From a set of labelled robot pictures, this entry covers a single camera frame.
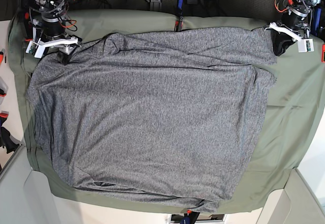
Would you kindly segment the aluminium frame bracket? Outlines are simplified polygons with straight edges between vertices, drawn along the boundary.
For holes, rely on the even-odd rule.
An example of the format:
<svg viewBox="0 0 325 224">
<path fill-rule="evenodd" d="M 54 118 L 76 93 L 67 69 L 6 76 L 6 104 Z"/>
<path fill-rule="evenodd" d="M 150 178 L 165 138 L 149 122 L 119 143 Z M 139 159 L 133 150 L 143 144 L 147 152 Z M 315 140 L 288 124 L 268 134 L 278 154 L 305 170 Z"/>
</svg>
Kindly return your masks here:
<svg viewBox="0 0 325 224">
<path fill-rule="evenodd" d="M 161 11 L 162 0 L 150 0 L 149 3 L 150 3 L 150 10 L 151 11 L 157 11 L 157 12 Z"/>
</svg>

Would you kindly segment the red handled tool left edge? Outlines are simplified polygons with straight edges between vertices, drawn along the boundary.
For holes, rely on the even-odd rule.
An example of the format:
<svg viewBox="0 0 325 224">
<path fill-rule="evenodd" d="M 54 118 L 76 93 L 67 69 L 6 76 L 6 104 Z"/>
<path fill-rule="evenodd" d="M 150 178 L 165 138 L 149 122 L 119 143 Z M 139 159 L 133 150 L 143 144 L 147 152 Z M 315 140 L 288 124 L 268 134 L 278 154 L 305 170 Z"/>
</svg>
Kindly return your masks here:
<svg viewBox="0 0 325 224">
<path fill-rule="evenodd" d="M 5 49 L 0 50 L 0 65 L 4 62 L 5 60 Z"/>
</svg>

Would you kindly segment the orange black tools left floor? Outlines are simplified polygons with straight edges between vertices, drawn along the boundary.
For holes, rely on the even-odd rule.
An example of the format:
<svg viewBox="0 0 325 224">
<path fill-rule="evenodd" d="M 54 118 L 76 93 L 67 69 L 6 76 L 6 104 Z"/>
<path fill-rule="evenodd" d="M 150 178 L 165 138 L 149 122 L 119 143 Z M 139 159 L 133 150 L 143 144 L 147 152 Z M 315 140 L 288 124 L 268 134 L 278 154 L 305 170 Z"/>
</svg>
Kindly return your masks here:
<svg viewBox="0 0 325 224">
<path fill-rule="evenodd" d="M 7 95 L 8 86 L 1 78 L 1 104 Z M 1 147 L 6 149 L 6 153 L 14 152 L 20 144 L 16 144 L 11 139 L 10 132 L 4 127 L 4 123 L 8 119 L 8 112 L 1 111 Z"/>
</svg>

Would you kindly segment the blue clamp top right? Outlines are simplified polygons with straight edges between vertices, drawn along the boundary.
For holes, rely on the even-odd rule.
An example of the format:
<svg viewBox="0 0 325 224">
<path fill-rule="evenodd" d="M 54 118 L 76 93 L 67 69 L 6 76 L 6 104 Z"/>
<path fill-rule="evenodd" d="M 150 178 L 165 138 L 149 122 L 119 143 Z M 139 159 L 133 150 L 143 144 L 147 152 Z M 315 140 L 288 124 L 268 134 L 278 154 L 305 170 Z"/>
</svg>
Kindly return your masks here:
<svg viewBox="0 0 325 224">
<path fill-rule="evenodd" d="M 311 33 L 319 37 L 324 27 L 324 7 L 318 6 L 314 9 L 311 23 Z"/>
</svg>

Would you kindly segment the blue orange clamp top centre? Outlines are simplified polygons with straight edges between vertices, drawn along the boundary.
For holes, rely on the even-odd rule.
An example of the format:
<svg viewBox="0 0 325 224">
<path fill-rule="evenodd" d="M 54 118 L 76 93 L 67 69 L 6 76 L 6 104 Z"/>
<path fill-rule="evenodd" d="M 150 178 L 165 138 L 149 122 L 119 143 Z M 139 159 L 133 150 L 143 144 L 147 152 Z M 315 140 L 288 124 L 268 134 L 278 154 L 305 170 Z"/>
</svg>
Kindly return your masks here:
<svg viewBox="0 0 325 224">
<path fill-rule="evenodd" d="M 183 26 L 183 0 L 177 0 L 176 5 L 176 16 L 178 17 L 178 20 L 175 22 L 174 31 L 180 32 L 182 31 Z"/>
</svg>

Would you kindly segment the orange clamp right edge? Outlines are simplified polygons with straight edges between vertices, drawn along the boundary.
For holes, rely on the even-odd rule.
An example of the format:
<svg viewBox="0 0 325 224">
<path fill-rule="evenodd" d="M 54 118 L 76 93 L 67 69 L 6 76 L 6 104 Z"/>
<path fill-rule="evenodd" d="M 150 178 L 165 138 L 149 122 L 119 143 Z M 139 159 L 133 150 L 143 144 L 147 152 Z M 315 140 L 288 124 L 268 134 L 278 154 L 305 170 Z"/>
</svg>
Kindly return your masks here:
<svg viewBox="0 0 325 224">
<path fill-rule="evenodd" d="M 325 44 L 322 46 L 321 62 L 325 63 Z"/>
</svg>

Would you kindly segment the grey heathered T-shirt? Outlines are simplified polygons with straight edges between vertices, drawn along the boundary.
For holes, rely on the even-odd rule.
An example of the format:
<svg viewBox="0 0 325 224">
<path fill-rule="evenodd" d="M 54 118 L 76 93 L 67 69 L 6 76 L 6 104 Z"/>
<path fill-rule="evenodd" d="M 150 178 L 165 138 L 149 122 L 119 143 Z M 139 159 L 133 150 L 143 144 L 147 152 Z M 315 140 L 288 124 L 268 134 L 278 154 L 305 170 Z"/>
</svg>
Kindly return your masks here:
<svg viewBox="0 0 325 224">
<path fill-rule="evenodd" d="M 217 27 L 111 34 L 36 66 L 35 139 L 69 186 L 215 212 L 262 130 L 276 77 L 271 34 Z"/>
</svg>

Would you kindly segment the orange blue clamp bottom centre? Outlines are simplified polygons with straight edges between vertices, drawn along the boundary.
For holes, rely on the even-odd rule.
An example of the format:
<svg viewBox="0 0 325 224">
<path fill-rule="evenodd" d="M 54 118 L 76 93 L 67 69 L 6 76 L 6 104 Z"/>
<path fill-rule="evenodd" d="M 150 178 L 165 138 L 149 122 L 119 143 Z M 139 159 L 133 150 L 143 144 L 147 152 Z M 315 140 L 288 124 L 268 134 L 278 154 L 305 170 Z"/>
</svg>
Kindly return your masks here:
<svg viewBox="0 0 325 224">
<path fill-rule="evenodd" d="M 199 212 L 187 210 L 184 217 L 180 220 L 180 224 L 195 224 L 199 215 L 200 215 Z"/>
</svg>

